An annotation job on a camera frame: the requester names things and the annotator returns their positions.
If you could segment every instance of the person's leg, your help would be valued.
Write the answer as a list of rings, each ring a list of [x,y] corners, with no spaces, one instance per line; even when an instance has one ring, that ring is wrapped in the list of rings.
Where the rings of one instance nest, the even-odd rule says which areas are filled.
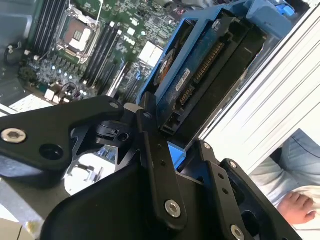
[[[320,186],[320,146],[301,129],[283,144],[279,165],[300,186]]]
[[[291,174],[284,171],[270,157],[261,163],[249,176],[276,207],[287,193],[300,187]]]

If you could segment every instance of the black metal arm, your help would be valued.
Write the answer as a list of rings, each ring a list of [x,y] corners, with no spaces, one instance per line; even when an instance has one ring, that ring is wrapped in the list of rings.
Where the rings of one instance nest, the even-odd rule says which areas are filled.
[[[116,172],[61,202],[40,239],[300,240],[232,160],[196,141],[176,172],[155,97],[136,110],[104,96],[0,118],[0,175],[58,184],[73,161],[118,148]]]

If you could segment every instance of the metal panel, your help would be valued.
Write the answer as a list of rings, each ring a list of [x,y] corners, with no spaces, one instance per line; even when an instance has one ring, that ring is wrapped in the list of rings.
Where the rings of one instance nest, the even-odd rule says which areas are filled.
[[[31,29],[33,14],[40,0],[0,1],[0,103],[10,105],[26,96],[18,81],[19,66],[5,66],[4,52],[10,44],[24,42]],[[15,56],[20,59],[23,50]]]

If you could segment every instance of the circuit board chip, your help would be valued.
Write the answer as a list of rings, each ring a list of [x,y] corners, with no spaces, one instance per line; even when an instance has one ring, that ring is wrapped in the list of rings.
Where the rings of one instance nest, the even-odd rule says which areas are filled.
[[[56,49],[76,57],[84,64],[90,57],[100,34],[100,25],[89,16],[71,7],[62,17],[56,38]]]

